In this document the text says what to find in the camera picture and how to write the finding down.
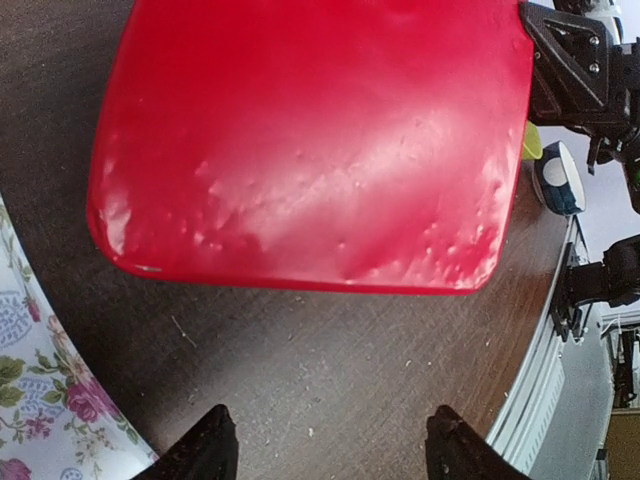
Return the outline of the red box lid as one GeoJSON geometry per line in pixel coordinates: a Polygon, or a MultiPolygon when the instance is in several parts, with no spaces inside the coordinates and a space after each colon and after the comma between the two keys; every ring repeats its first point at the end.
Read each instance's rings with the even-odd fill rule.
{"type": "Polygon", "coordinates": [[[483,288],[505,244],[533,45],[517,1],[137,1],[87,221],[152,279],[483,288]]]}

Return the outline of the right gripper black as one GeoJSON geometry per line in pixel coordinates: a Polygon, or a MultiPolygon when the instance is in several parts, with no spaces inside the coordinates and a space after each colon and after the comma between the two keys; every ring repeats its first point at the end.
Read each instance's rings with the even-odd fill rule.
{"type": "Polygon", "coordinates": [[[639,132],[639,45],[621,42],[614,1],[519,4],[534,43],[529,120],[591,137],[639,132]]]}

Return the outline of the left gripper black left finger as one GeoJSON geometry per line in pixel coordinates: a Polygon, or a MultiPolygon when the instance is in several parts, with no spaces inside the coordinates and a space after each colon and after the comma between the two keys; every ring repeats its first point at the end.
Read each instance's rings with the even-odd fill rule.
{"type": "Polygon", "coordinates": [[[228,408],[217,404],[135,480],[237,478],[239,442],[228,408]]]}

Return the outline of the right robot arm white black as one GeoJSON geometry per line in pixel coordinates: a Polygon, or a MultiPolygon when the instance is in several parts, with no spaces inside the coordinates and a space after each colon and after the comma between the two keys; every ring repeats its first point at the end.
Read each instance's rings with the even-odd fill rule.
{"type": "Polygon", "coordinates": [[[620,40],[612,1],[556,1],[552,8],[519,3],[534,44],[529,120],[590,138],[587,166],[624,168],[632,207],[639,210],[639,42],[620,40]]]}

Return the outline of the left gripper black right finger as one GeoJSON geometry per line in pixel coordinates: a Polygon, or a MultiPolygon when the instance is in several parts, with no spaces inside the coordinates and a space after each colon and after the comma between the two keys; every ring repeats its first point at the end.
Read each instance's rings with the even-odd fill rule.
{"type": "Polygon", "coordinates": [[[440,405],[427,418],[426,429],[426,470],[430,480],[529,480],[448,405],[440,405]]]}

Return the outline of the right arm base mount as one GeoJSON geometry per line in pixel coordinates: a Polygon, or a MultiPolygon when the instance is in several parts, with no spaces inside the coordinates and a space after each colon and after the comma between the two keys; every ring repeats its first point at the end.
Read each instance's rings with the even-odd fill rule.
{"type": "Polygon", "coordinates": [[[569,334],[579,336],[583,305],[606,302],[620,307],[639,300],[639,236],[614,243],[603,260],[578,261],[577,244],[569,242],[560,262],[549,313],[554,330],[563,342],[569,334]]]}

